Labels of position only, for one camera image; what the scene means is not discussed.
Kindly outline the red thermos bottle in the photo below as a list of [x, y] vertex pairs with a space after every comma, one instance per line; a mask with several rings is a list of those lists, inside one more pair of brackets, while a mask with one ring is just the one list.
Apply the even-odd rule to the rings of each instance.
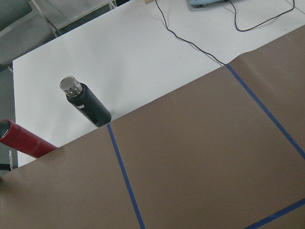
[[0, 142], [31, 157], [39, 158], [57, 149], [10, 119], [0, 121]]

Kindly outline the grey office chair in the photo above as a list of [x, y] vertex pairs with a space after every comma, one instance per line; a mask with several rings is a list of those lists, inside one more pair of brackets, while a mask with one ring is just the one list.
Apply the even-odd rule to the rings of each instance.
[[35, 0], [0, 2], [0, 65], [13, 61], [61, 35]]

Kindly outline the brown paper table cover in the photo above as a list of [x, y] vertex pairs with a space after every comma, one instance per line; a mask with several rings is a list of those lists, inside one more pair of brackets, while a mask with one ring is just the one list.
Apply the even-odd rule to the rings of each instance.
[[0, 226], [304, 228], [304, 27], [7, 173]]

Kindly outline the black thermos bottle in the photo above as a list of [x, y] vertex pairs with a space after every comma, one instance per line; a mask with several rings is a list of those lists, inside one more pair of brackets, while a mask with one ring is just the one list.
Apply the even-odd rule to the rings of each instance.
[[77, 81], [73, 76], [67, 76], [60, 82], [60, 88], [65, 93], [67, 101], [96, 127], [111, 121], [111, 113], [87, 85]]

